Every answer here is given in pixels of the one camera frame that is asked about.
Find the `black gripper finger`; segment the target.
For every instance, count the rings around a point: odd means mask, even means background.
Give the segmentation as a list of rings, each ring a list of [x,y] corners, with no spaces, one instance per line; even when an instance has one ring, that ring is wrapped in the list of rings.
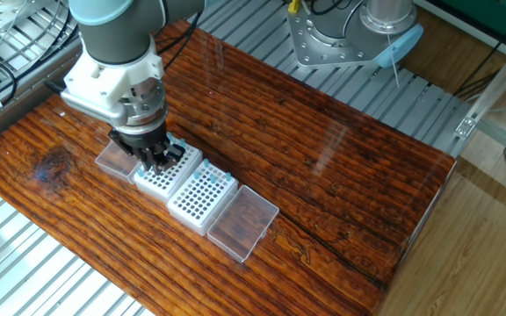
[[[156,174],[158,173],[160,158],[157,153],[154,151],[137,151],[136,157],[142,163],[146,171],[152,170]]]
[[[161,159],[161,169],[170,169],[177,165],[185,154],[185,148],[178,144],[168,145],[167,149],[163,152]]]

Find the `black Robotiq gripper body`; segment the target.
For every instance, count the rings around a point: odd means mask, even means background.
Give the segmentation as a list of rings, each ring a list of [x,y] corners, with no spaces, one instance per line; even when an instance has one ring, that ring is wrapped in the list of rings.
[[[139,134],[122,133],[112,129],[108,136],[126,154],[135,156],[140,161],[160,161],[169,145],[165,124]]]

